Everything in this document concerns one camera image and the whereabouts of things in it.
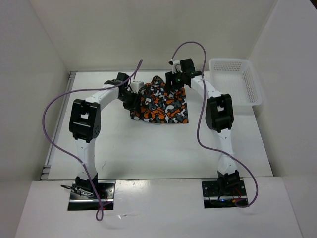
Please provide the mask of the orange camouflage shorts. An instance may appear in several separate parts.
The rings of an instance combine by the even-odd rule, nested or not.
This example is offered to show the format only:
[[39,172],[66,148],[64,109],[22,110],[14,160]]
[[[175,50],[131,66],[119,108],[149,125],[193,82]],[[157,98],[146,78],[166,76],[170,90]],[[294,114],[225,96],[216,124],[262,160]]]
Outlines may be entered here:
[[156,124],[189,122],[185,88],[168,92],[166,83],[156,75],[139,90],[139,95],[140,107],[130,112],[132,120]]

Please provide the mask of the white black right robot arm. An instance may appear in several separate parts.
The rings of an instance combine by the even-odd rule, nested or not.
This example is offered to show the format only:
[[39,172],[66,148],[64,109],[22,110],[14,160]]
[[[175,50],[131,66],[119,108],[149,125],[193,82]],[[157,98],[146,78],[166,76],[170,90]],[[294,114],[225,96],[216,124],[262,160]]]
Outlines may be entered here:
[[201,71],[196,71],[192,59],[168,62],[172,70],[165,74],[167,89],[169,91],[181,89],[185,85],[194,89],[203,98],[202,116],[205,122],[218,139],[219,149],[213,151],[221,153],[217,168],[217,189],[223,195],[230,194],[239,183],[239,173],[235,161],[232,159],[233,147],[231,129],[234,122],[232,98],[215,89],[210,82],[204,79]]

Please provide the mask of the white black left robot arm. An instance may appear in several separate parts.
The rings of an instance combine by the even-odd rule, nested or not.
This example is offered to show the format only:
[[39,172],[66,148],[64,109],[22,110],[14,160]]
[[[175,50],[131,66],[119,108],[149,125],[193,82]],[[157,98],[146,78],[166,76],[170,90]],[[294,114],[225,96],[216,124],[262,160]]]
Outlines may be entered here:
[[131,80],[130,76],[119,72],[116,79],[106,81],[92,96],[73,101],[69,131],[75,139],[77,157],[83,166],[76,176],[75,188],[87,198],[93,198],[99,192],[95,142],[101,131],[101,111],[117,99],[127,110],[139,109],[139,91],[143,86],[144,82]]

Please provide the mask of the white perforated plastic basket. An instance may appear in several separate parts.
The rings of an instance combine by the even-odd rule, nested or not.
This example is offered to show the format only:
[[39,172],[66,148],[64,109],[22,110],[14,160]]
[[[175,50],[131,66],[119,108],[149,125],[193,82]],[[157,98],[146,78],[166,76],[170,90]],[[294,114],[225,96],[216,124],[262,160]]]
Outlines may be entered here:
[[259,106],[263,99],[259,77],[246,59],[216,58],[209,60],[211,84],[220,92],[230,94],[236,106]]

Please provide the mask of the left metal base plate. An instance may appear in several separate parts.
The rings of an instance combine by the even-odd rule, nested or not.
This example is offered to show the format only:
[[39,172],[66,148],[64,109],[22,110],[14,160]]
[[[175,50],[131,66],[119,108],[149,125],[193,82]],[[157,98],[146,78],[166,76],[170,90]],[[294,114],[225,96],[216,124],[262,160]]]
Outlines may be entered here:
[[[101,199],[104,211],[113,210],[115,181],[100,180],[97,186],[97,192]],[[75,182],[72,186],[61,185],[61,187],[70,190],[68,202],[68,211],[97,211],[100,207],[98,199],[93,192],[77,188]]]

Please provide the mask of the metal base plate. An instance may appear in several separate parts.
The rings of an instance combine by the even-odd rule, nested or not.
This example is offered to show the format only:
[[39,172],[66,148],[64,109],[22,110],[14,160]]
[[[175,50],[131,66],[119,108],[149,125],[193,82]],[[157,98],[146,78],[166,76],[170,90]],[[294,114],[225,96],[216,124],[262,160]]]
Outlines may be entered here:
[[245,184],[242,179],[237,186],[227,190],[221,190],[217,179],[203,179],[202,191],[204,208],[232,208],[236,204],[240,206],[248,205],[248,198]]
[[[101,199],[104,211],[113,210],[115,181],[100,180],[97,186],[97,192]],[[61,187],[70,190],[68,202],[68,211],[97,211],[100,207],[98,199],[93,192],[77,188],[75,182],[72,186],[61,185]]]

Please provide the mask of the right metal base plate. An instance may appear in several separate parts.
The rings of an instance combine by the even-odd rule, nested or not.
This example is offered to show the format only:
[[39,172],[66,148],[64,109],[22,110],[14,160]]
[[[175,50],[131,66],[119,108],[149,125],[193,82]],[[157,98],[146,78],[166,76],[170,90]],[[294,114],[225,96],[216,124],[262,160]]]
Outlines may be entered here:
[[221,190],[217,179],[203,179],[202,191],[204,208],[232,208],[236,204],[240,206],[248,205],[248,198],[245,184],[242,179],[237,186],[227,190]]

